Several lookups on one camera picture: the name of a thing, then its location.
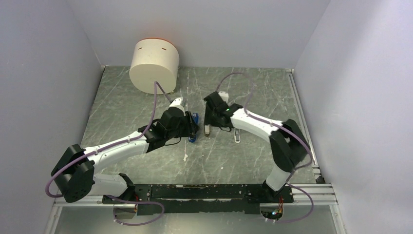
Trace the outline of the beige small stapler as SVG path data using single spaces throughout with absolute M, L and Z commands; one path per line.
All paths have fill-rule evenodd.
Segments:
M 205 126 L 204 126 L 204 135 L 205 135 L 206 137 L 209 137 L 209 136 L 210 136 L 210 125 L 205 125 Z

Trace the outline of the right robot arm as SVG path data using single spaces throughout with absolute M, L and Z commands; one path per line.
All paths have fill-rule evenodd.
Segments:
M 228 105 L 225 95 L 225 92 L 213 92 L 204 98 L 204 124 L 244 130 L 269 143 L 274 166 L 264 181 L 263 196 L 267 201 L 274 202 L 281 196 L 281 188 L 292 177 L 297 165 L 310 154 L 310 146 L 294 120 L 272 120 L 256 115 L 239 104 Z

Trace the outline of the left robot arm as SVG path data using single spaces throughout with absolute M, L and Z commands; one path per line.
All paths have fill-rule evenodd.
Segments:
M 130 202 L 135 195 L 130 178 L 125 174 L 105 175 L 102 170 L 129 157 L 169 146 L 168 141 L 174 138 L 195 139 L 198 118 L 197 113 L 170 107 L 160 118 L 121 139 L 87 148 L 69 146 L 51 172 L 60 197 L 73 203 L 87 195 L 111 195 Z

